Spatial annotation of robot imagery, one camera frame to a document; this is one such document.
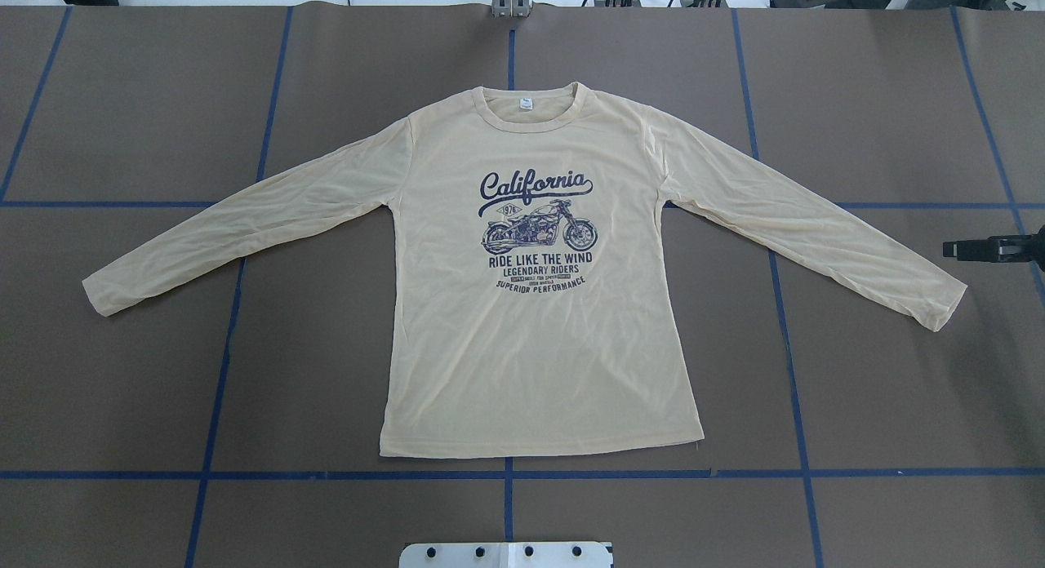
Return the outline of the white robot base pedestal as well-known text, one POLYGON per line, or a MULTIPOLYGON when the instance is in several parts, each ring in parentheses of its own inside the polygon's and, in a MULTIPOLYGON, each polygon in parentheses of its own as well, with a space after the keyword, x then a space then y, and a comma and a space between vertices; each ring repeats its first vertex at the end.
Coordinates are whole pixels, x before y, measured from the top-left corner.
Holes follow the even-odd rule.
POLYGON ((613 567, 612 544, 525 541, 410 544, 399 567, 613 567))

